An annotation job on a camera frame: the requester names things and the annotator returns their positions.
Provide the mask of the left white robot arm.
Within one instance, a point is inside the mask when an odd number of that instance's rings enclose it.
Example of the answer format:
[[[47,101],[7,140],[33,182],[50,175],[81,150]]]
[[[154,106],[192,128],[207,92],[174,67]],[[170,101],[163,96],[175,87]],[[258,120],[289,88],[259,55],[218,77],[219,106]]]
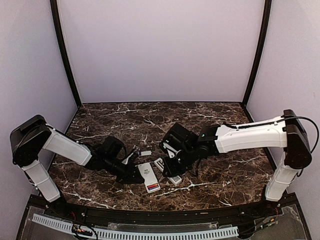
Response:
[[[105,170],[121,184],[143,184],[144,178],[128,153],[125,144],[109,135],[103,143],[91,145],[79,142],[48,124],[42,115],[35,115],[9,135],[12,163],[24,171],[51,210],[60,218],[67,218],[70,206],[51,178],[48,168],[40,161],[41,152],[61,156],[91,171]]]

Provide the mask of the long white remote control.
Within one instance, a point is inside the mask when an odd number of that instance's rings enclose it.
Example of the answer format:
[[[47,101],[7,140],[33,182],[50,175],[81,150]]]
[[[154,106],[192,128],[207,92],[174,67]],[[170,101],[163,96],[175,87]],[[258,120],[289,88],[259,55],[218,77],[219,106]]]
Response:
[[[161,173],[164,171],[165,165],[160,157],[154,161],[154,164],[160,170]],[[182,182],[182,178],[180,176],[167,177],[167,179],[170,182],[172,182],[175,186],[179,185]]]

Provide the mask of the small white remote control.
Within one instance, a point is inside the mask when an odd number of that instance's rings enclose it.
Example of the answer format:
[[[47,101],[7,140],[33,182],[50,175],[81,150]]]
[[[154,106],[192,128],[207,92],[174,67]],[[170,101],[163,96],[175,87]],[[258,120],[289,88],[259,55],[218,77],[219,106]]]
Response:
[[[153,168],[151,167],[150,163],[143,163],[143,164],[139,164],[138,166],[138,170],[141,174],[141,176],[144,178],[144,185],[146,188],[146,191],[148,194],[159,191],[161,189],[160,184],[158,182],[158,179],[153,171]],[[148,185],[153,185],[158,183],[159,188],[153,189],[153,190],[148,190],[147,186]]]

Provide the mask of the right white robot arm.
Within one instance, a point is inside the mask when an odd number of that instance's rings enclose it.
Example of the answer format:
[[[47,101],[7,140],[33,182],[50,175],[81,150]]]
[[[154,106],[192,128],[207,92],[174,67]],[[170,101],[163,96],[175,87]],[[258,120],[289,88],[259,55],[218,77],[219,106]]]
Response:
[[[255,205],[255,213],[266,217],[298,172],[312,162],[314,148],[310,147],[301,120],[302,116],[286,109],[281,116],[265,121],[205,126],[199,134],[175,123],[159,144],[168,153],[163,159],[162,175],[168,178],[182,175],[198,160],[236,150],[282,148],[280,164],[265,188],[265,198]]]

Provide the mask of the white battery cover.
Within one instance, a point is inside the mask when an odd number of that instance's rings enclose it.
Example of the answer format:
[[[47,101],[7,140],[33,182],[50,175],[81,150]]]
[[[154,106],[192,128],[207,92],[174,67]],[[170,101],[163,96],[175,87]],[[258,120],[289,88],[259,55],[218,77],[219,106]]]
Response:
[[[141,151],[139,153],[140,156],[150,156],[152,154],[151,150]]]

